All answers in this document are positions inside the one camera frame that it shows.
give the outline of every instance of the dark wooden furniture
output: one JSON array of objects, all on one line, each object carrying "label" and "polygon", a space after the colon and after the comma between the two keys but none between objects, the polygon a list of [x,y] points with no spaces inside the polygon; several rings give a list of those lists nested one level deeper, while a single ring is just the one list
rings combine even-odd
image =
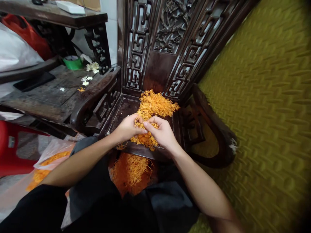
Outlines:
[{"label": "dark wooden furniture", "polygon": [[56,78],[44,85],[41,85],[29,92],[15,90],[0,99],[0,105],[17,109],[20,112],[37,119],[37,123],[31,126],[44,130],[39,123],[50,126],[59,133],[75,136],[76,132],[71,129],[69,122],[72,110],[76,101],[81,98],[82,92],[77,89],[82,86],[81,79],[85,76],[92,76],[86,92],[101,81],[104,76],[87,72],[86,70],[72,71],[61,65],[50,71]]},{"label": "dark wooden furniture", "polygon": [[[138,110],[144,90],[153,89],[182,106],[167,120],[183,148],[206,166],[229,165],[235,156],[236,137],[214,113],[195,83],[257,2],[118,0],[118,67],[76,103],[70,119],[72,127],[86,135],[104,137],[123,118]],[[205,140],[201,117],[219,143],[219,153],[213,158],[190,152],[193,144]],[[192,129],[197,131],[195,138],[189,134]],[[161,148],[151,152],[131,142],[125,151],[159,160],[165,158]]]},{"label": "dark wooden furniture", "polygon": [[[85,9],[85,15],[71,15],[59,9],[53,1],[42,6],[32,4],[31,0],[0,0],[0,12],[23,16],[33,26],[36,32],[45,38],[55,54],[55,57],[38,64],[16,71],[2,72],[0,84],[39,76],[45,71],[51,71],[56,79],[30,92],[18,90],[0,99],[0,105],[7,111],[19,111],[34,117],[36,120],[29,125],[42,131],[63,138],[66,134],[76,135],[71,129],[70,115],[80,96],[78,88],[82,86],[81,78],[94,76],[85,70],[70,71],[64,66],[62,58],[76,55],[75,45],[71,42],[76,29],[85,29],[85,39],[94,52],[99,64],[99,74],[94,76],[90,85],[101,80],[106,72],[111,71],[108,39],[105,23],[107,13]],[[71,28],[68,34],[65,27]]]},{"label": "dark wooden furniture", "polygon": [[[52,52],[61,57],[76,55],[71,39],[76,29],[86,29],[85,38],[94,52],[100,74],[111,68],[105,24],[107,13],[85,9],[85,15],[72,15],[59,9],[53,1],[38,6],[30,0],[0,0],[0,12],[24,16],[36,32],[47,40]],[[65,27],[71,28],[69,35]]]}]

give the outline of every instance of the person's left hand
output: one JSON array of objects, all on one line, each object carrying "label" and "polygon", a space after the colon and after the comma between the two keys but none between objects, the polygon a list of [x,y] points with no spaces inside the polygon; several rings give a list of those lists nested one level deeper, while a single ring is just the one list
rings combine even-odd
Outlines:
[{"label": "person's left hand", "polygon": [[[135,127],[135,120],[138,117],[138,114],[132,114],[123,119],[123,121],[118,125],[118,127],[113,131],[113,135],[118,138],[121,142],[127,141],[132,137],[138,134],[146,134],[147,130]],[[139,117],[137,119],[140,123],[143,122],[143,119]]]}]

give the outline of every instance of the person's right hand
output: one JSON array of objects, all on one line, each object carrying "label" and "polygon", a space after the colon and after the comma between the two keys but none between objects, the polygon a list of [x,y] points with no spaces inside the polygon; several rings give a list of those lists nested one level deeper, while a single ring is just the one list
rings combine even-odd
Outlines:
[{"label": "person's right hand", "polygon": [[[151,123],[156,123],[158,129],[154,128]],[[173,150],[179,145],[167,120],[153,116],[144,122],[144,126],[163,148]]]}]

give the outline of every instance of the forearm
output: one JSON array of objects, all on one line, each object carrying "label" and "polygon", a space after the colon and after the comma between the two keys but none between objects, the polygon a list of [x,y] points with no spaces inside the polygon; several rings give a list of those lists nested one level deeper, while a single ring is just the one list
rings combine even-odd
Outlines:
[{"label": "forearm", "polygon": [[199,209],[206,215],[235,220],[235,212],[215,181],[181,148],[171,149],[172,158]]},{"label": "forearm", "polygon": [[114,134],[103,138],[58,165],[40,184],[66,188],[74,186],[118,143]]}]

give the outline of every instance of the green tape roll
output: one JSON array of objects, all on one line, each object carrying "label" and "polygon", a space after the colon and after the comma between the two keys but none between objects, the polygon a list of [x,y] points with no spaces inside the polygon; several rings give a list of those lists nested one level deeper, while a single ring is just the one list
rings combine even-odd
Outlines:
[{"label": "green tape roll", "polygon": [[67,56],[63,58],[63,61],[70,70],[79,70],[83,68],[82,61],[77,56]]}]

